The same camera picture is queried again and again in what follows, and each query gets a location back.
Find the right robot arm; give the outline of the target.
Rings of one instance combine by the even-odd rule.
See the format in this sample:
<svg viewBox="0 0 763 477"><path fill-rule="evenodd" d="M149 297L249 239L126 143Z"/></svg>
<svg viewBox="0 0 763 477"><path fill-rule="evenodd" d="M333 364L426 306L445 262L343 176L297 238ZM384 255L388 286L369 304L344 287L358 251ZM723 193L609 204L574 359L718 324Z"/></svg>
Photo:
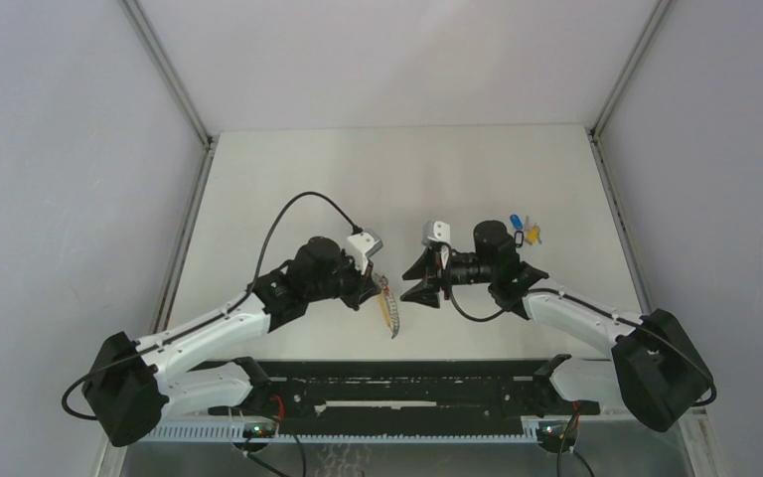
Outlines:
<svg viewBox="0 0 763 477"><path fill-rule="evenodd" d="M473 229L474 248L459 251L451 228L441 221L424 226L423 252L402 275L413 287L404 302L439 308L448 300L462 317L455 289L487 287L498 309L495 320L516 315L560 331L602 354L602 359L572 355L554 358L534 386L535 403L548 413L573 401L624 407L648 428L665 432L685 413L718 398L715 379L678 318L657 308L649 314L620 311L575 293L520 257L519 230L495 220Z"/></svg>

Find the left aluminium frame post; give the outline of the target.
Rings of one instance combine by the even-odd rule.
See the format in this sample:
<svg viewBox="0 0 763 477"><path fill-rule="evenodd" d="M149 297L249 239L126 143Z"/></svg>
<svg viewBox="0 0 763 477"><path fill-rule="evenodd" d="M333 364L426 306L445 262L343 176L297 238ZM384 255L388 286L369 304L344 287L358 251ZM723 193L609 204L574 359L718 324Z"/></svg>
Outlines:
<svg viewBox="0 0 763 477"><path fill-rule="evenodd" d="M118 2L138 43L145 74L132 82L138 95L125 113L136 136L128 148L133 171L124 174L133 192L114 227L111 256L119 261L110 304L118 323L108 333L139 337L161 328L180 282L196 209L212 161L213 136L192 96L170 34L158 11L170 1Z"/></svg>

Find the blue key tag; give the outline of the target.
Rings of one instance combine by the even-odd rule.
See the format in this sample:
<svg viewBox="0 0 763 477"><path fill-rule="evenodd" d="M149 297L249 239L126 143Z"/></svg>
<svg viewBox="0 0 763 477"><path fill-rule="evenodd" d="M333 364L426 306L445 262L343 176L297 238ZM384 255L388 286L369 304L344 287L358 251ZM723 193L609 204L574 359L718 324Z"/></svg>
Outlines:
<svg viewBox="0 0 763 477"><path fill-rule="evenodd" d="M524 228L524 221L518 215L510 215L510 221L515 230L521 231Z"/></svg>

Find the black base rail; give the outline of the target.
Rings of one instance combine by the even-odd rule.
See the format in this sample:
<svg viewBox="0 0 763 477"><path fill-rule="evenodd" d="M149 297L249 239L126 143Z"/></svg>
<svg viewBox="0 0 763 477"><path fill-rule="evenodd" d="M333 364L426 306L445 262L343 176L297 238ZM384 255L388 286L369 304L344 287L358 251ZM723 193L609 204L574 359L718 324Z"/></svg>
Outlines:
<svg viewBox="0 0 763 477"><path fill-rule="evenodd" d="M559 396L547 360L261 361L243 407L311 431L507 431L527 418L598 415Z"/></svg>

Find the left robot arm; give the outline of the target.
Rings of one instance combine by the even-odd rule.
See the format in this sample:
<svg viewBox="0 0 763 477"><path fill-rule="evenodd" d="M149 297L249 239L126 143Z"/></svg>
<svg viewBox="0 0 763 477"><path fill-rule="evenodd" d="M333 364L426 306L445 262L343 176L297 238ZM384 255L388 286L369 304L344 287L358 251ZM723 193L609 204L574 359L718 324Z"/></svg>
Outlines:
<svg viewBox="0 0 763 477"><path fill-rule="evenodd" d="M243 341L302 317L310 304L339 300L357 310L380 294L372 256L382 239L370 230L344 246L310 238L294 258L260 276L247 293L176 328L132 340L119 332L101 345L81 384L95 420L115 447L128 446L163 419L217 406L264 411L271 389L252 359L202 364Z"/></svg>

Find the metal keyring with small rings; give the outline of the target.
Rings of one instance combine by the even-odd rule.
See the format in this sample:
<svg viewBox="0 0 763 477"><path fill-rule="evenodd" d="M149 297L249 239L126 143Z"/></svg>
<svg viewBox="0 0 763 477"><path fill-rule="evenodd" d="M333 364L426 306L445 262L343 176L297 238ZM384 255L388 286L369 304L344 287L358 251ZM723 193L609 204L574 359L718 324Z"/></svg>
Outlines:
<svg viewBox="0 0 763 477"><path fill-rule="evenodd" d="M400 331L400 319L397 301L389 287L388 280L384 275L375 273L373 275L373 279L374 283L379 287L381 291L379 295L379 301L381 304L381 311L385 324L390 331L391 337L395 339Z"/></svg>

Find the yellow key tag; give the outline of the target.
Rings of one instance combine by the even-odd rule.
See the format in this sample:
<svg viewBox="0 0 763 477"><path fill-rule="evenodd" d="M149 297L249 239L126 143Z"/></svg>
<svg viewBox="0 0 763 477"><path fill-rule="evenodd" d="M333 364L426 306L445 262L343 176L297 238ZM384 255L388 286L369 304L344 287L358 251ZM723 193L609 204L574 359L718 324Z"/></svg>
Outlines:
<svg viewBox="0 0 763 477"><path fill-rule="evenodd" d="M541 243L541 228L538 224L525 229L524 241L530 245Z"/></svg>

